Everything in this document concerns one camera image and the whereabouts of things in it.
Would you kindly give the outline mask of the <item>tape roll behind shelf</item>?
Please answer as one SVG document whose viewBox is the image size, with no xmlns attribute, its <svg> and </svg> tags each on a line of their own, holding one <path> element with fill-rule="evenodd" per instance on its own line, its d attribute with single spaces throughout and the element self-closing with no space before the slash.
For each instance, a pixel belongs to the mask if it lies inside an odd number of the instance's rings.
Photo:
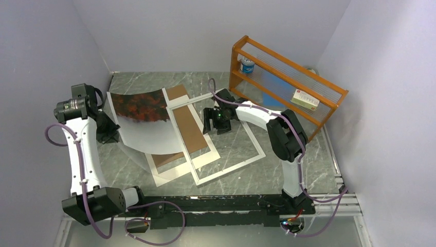
<svg viewBox="0 0 436 247">
<path fill-rule="evenodd" d="M 308 71 L 310 71 L 310 72 L 316 74 L 316 75 L 319 75 L 319 72 L 318 72 L 315 68 L 312 68 L 312 67 L 306 67 L 306 69 L 307 69 Z"/>
</svg>

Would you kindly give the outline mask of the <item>red autumn photo print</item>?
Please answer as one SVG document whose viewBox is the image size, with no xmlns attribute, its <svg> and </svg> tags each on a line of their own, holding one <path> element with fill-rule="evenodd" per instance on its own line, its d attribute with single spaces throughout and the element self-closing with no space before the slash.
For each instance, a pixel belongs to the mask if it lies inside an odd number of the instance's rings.
<svg viewBox="0 0 436 247">
<path fill-rule="evenodd" d="M 108 92 L 107 98 L 126 146 L 157 155 L 182 152 L 162 89 L 128 95 Z"/>
</svg>

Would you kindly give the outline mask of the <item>blue white can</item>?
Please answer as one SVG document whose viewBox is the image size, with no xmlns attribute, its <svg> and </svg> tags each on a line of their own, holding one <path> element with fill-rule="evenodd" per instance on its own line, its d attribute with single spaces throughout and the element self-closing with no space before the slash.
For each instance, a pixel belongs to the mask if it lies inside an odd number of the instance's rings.
<svg viewBox="0 0 436 247">
<path fill-rule="evenodd" d="M 251 74 L 254 70 L 255 63 L 248 59 L 247 57 L 241 58 L 240 71 L 244 74 Z"/>
</svg>

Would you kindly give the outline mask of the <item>white picture frame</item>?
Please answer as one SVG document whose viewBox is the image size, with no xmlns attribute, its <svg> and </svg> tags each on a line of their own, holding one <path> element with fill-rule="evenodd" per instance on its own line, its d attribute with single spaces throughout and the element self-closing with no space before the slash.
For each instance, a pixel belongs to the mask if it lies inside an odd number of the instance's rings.
<svg viewBox="0 0 436 247">
<path fill-rule="evenodd" d="M 251 163 L 265 158 L 265 152 L 257 141 L 251 128 L 246 122 L 236 122 L 229 133 L 217 135 L 215 131 L 205 134 L 203 137 L 207 147 L 188 152 L 187 143 L 189 138 L 181 134 L 181 123 L 175 116 L 175 111 L 182 107 L 188 107 L 189 114 L 194 117 L 194 129 L 203 129 L 202 114 L 196 111 L 197 104 L 206 103 L 210 94 L 201 95 L 190 99 L 188 96 L 180 96 L 169 101 L 168 113 L 175 130 L 179 146 L 182 148 L 185 162 L 163 172 L 160 176 L 162 182 L 157 182 L 158 187 L 173 189 L 173 194 L 189 194 L 207 187 L 216 187 L 230 178 L 236 180 L 240 177 L 240 171 Z"/>
</svg>

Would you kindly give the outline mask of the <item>white mat board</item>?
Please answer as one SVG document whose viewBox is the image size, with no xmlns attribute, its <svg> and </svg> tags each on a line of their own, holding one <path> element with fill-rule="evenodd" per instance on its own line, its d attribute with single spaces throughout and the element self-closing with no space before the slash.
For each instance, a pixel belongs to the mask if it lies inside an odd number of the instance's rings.
<svg viewBox="0 0 436 247">
<path fill-rule="evenodd" d="M 201 127 L 202 131 L 203 121 L 196 112 L 196 109 L 192 104 L 189 104 L 187 106 L 190 109 L 192 115 L 194 116 L 198 127 Z M 207 142 L 208 147 L 202 148 L 193 153 L 189 153 L 194 167 L 198 170 L 203 166 L 208 165 L 211 162 L 216 161 L 218 158 L 220 158 L 220 155 L 209 135 L 206 134 L 203 136 Z M 158 168 L 155 166 L 155 163 L 152 159 L 152 154 L 146 154 L 145 157 L 148 162 L 148 167 L 150 168 L 152 178 L 157 187 L 162 186 L 191 172 L 190 163 L 186 160 L 185 157 L 181 157 Z"/>
</svg>

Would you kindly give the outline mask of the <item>orange wooden shelf rack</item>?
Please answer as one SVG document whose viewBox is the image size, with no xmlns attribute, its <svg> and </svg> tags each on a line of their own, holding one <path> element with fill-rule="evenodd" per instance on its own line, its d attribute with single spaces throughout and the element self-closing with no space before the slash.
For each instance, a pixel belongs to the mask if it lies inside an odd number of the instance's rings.
<svg viewBox="0 0 436 247">
<path fill-rule="evenodd" d="M 251 74 L 244 74 L 240 71 L 242 57 L 247 57 L 255 63 Z M 292 89 L 286 94 L 286 97 L 277 96 L 264 86 L 265 83 L 262 79 L 264 72 L 269 72 L 291 85 Z M 251 85 L 259 92 L 271 95 L 285 107 L 311 122 L 315 129 L 307 132 L 309 140 L 318 134 L 348 94 L 347 90 L 308 71 L 305 67 L 258 43 L 249 36 L 243 36 L 232 47 L 228 88 L 240 97 L 264 105 L 263 101 L 255 100 L 243 93 L 243 85 Z M 312 111 L 292 103 L 291 99 L 296 89 L 318 99 L 317 109 Z"/>
</svg>

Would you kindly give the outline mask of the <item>brown backing board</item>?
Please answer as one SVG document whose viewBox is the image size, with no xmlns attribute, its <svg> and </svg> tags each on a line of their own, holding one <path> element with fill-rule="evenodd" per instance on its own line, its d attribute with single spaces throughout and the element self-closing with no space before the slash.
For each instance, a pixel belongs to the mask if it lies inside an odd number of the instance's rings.
<svg viewBox="0 0 436 247">
<path fill-rule="evenodd" d="M 174 100 L 182 96 L 188 96 L 188 93 L 183 85 L 167 88 L 166 92 L 169 100 Z M 201 127 L 198 127 L 198 124 L 187 105 L 173 110 L 173 114 L 189 153 L 193 153 L 202 148 L 208 147 L 207 142 L 202 134 Z M 152 159 L 157 168 L 181 157 L 184 157 L 182 152 L 164 155 L 152 154 Z"/>
</svg>

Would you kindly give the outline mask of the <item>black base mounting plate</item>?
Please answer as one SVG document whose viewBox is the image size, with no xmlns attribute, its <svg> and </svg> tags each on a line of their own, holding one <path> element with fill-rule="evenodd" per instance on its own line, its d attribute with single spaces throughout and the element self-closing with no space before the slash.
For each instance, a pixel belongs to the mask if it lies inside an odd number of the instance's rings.
<svg viewBox="0 0 436 247">
<path fill-rule="evenodd" d="M 153 230 L 179 227 L 262 225 L 276 227 L 288 218 L 315 214 L 314 202 L 304 194 L 146 196 L 123 217 L 149 218 Z"/>
</svg>

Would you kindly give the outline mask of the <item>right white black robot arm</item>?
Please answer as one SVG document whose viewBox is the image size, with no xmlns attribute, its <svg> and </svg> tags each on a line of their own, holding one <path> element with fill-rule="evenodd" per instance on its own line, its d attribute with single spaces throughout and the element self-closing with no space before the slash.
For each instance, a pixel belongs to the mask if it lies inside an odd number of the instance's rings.
<svg viewBox="0 0 436 247">
<path fill-rule="evenodd" d="M 261 107 L 245 98 L 235 99 L 227 89 L 211 92 L 217 103 L 213 108 L 203 109 L 203 134 L 216 129 L 218 135 L 231 131 L 231 121 L 244 121 L 262 128 L 268 134 L 274 154 L 281 160 L 283 168 L 283 208 L 290 214 L 296 213 L 303 205 L 299 197 L 303 194 L 301 171 L 307 135 L 292 110 L 283 112 Z"/>
</svg>

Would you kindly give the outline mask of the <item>small cream red box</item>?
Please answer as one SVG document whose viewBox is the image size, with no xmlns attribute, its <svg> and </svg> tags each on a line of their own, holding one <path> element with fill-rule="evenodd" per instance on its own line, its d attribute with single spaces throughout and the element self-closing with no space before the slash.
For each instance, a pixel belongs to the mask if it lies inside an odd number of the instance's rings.
<svg viewBox="0 0 436 247">
<path fill-rule="evenodd" d="M 319 105 L 318 99 L 300 89 L 295 90 L 291 102 L 312 111 L 316 110 Z"/>
</svg>

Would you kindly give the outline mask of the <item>aluminium rail frame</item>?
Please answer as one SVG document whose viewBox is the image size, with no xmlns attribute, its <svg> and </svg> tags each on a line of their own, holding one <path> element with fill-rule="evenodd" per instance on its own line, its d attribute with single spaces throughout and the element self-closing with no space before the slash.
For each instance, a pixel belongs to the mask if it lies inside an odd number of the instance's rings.
<svg viewBox="0 0 436 247">
<path fill-rule="evenodd" d="M 369 235 L 366 231 L 363 214 L 358 202 L 357 196 L 353 193 L 346 191 L 342 176 L 335 174 L 335 181 L 338 193 L 325 193 L 307 196 L 314 202 L 315 214 L 305 216 L 295 216 L 288 218 L 281 224 L 281 227 L 288 235 L 293 237 L 312 237 L 313 234 L 309 232 L 310 225 L 306 223 L 306 218 L 314 221 L 316 218 L 327 218 L 332 222 L 335 217 L 352 217 L 354 219 L 356 229 L 362 246 L 370 246 L 371 242 Z M 131 206 L 129 209 L 144 208 L 144 205 Z M 150 228 L 151 220 L 149 218 L 139 217 L 123 217 L 122 214 L 110 217 L 107 219 L 109 223 L 115 221 L 124 222 L 124 230 L 128 237 L 137 239 L 137 233 L 145 233 Z M 182 221 L 180 228 L 186 228 L 185 220 Z"/>
</svg>

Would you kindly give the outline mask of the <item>blue paper sheet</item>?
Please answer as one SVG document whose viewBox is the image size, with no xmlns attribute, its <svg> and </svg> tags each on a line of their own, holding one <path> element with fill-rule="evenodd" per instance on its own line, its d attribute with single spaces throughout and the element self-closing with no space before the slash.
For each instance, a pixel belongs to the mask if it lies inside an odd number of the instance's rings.
<svg viewBox="0 0 436 247">
<path fill-rule="evenodd" d="M 262 79 L 265 83 L 264 86 L 277 96 L 286 97 L 286 94 L 289 93 L 292 89 L 291 85 L 289 85 L 287 82 L 281 80 L 280 78 L 274 76 L 269 72 L 264 72 L 264 74 L 262 75 Z M 267 93 L 263 93 L 263 103 L 268 108 L 284 106 L 282 103 L 280 103 Z"/>
</svg>

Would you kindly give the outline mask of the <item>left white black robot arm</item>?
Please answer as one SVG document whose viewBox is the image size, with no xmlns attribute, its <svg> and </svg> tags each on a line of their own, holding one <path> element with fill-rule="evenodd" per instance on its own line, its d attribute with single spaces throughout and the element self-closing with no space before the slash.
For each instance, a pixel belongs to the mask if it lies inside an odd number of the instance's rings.
<svg viewBox="0 0 436 247">
<path fill-rule="evenodd" d="M 62 201 L 63 211 L 90 225 L 127 211 L 134 216 L 146 212 L 147 202 L 137 186 L 120 189 L 108 186 L 98 155 L 98 144 L 119 142 L 119 125 L 103 112 L 102 92 L 85 83 L 71 87 L 72 98 L 57 103 L 53 113 L 61 127 L 71 164 L 70 197 Z"/>
</svg>

